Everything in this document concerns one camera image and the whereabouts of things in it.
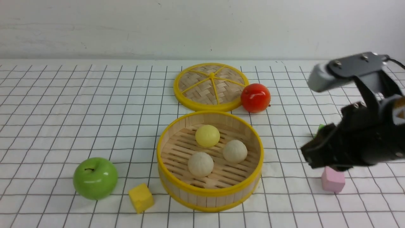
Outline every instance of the white table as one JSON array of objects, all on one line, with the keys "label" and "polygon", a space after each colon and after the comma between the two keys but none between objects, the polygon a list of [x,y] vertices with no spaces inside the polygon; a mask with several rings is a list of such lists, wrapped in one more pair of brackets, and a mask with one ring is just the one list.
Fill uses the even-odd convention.
[{"label": "white table", "polygon": [[[191,112],[173,95],[173,79],[206,61],[0,60],[1,228],[394,228],[405,227],[405,163],[346,172],[339,194],[324,192],[297,148],[319,124],[338,123],[340,108],[361,100],[353,85],[324,93],[306,86],[318,61],[218,61],[266,85],[271,107],[232,111],[265,147],[262,182],[243,204],[221,213],[181,206],[162,188],[156,143]],[[386,68],[403,89],[405,71]],[[75,194],[72,175],[89,157],[117,167],[113,194]],[[147,183],[155,205],[136,214],[128,190]]]}]

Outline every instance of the white wall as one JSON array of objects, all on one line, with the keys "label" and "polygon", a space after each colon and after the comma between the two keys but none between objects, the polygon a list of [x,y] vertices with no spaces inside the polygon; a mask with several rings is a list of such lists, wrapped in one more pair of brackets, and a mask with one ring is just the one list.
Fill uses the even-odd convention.
[{"label": "white wall", "polygon": [[405,59],[405,0],[0,0],[0,58]]}]

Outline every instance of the fake fruit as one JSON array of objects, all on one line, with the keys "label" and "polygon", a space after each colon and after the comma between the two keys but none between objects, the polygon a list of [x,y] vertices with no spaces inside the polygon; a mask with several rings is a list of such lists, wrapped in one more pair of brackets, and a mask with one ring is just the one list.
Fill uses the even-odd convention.
[{"label": "fake fruit", "polygon": [[270,105],[270,100],[270,91],[259,83],[246,86],[241,94],[242,106],[251,113],[264,111]]},{"label": "fake fruit", "polygon": [[196,141],[202,147],[213,147],[220,141],[220,132],[212,125],[203,125],[196,131]]},{"label": "fake fruit", "polygon": [[118,172],[114,164],[102,157],[83,161],[73,174],[75,190],[90,200],[100,200],[110,195],[117,181]]}]

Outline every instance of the bamboo steamer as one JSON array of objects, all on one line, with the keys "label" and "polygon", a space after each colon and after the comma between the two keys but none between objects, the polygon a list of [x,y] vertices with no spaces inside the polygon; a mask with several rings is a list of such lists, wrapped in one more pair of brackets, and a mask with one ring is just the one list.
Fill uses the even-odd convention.
[{"label": "bamboo steamer", "polygon": [[238,69],[221,63],[202,63],[184,69],[175,78],[177,100],[193,111],[229,112],[241,106],[241,93],[249,85]]},{"label": "bamboo steamer", "polygon": [[[210,124],[218,128],[217,145],[202,148],[195,141],[195,132]],[[222,148],[231,140],[242,141],[247,158],[238,164],[228,163]],[[188,159],[196,152],[208,153],[214,160],[211,174],[194,177],[188,171]],[[173,121],[162,133],[157,147],[158,171],[163,187],[180,204],[203,212],[219,212],[233,208],[255,190],[263,165],[263,145],[256,131],[244,120],[226,112],[198,111]]]}]

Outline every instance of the tomato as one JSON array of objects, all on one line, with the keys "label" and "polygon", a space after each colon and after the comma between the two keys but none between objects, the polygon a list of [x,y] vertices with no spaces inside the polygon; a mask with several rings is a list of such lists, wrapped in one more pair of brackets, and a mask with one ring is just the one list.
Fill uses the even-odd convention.
[{"label": "tomato", "polygon": [[254,83],[246,86],[241,94],[242,106],[246,111],[258,113],[270,105],[270,91],[262,84]]}]

